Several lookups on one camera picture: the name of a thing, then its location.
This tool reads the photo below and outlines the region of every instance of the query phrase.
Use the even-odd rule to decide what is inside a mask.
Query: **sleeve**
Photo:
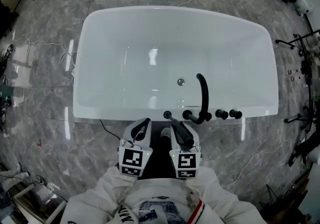
[[[214,171],[200,167],[197,178],[186,180],[186,185],[209,205],[226,224],[266,224],[257,209],[248,202],[239,201],[237,196],[224,190]]]
[[[94,189],[69,199],[60,224],[105,224],[137,178],[120,174],[117,167],[107,170]]]

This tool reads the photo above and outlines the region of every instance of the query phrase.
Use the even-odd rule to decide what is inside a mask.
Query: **faucet handle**
[[[237,110],[231,110],[229,112],[230,117],[233,117],[235,119],[239,119],[242,117],[242,112],[241,111],[237,111]]]
[[[212,114],[209,112],[206,112],[204,114],[202,114],[202,112],[199,112],[199,117],[202,117],[208,122],[210,121],[210,119],[212,118]]]
[[[222,118],[223,120],[225,120],[228,118],[229,114],[228,112],[219,109],[215,112],[215,116],[217,118]]]

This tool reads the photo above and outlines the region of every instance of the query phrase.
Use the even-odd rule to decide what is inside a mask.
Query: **black faucet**
[[[208,85],[202,74],[198,73],[196,78],[200,82],[201,92],[202,92],[202,105],[199,117],[195,117],[190,110],[185,110],[182,114],[183,118],[186,120],[191,120],[196,124],[201,124],[204,120],[209,121],[212,118],[211,113],[208,112],[209,108],[209,90]]]

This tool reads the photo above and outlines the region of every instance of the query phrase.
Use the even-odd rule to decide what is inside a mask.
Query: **gray marble floor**
[[[16,39],[28,33],[32,42],[61,42],[66,49],[73,40],[73,52],[79,42],[84,19],[91,12],[132,5],[174,5],[189,0],[23,0],[14,30]],[[291,4],[280,0],[194,0],[188,7],[226,13],[263,25],[273,40],[291,39],[308,27]],[[12,34],[3,38],[2,48],[11,43]],[[118,140],[106,133],[97,120],[75,118],[70,59],[59,63],[60,46],[31,45],[27,39],[15,42],[6,76],[14,86],[14,106],[7,111],[5,131],[0,135],[0,159],[8,167],[21,162],[32,175],[81,193],[117,162]],[[210,121],[194,126],[201,140],[203,162],[212,167],[222,185],[233,183],[249,159],[239,179],[226,189],[242,200],[257,204],[266,199],[266,184],[283,193],[303,169],[299,161],[290,168],[292,143],[306,136],[300,124],[287,125],[284,118],[302,112],[308,99],[302,88],[303,77],[292,82],[288,69],[300,67],[297,50],[273,43],[279,86],[279,113],[275,116],[242,120]],[[104,121],[121,136],[128,122]],[[154,136],[166,123],[153,124]],[[60,191],[65,197],[70,195]]]

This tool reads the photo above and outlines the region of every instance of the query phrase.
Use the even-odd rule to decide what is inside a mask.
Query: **bathtub basin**
[[[178,120],[198,115],[201,73],[209,112],[242,117],[278,113],[272,41],[261,25],[185,7],[133,6],[98,10],[82,27],[73,89],[76,117]]]

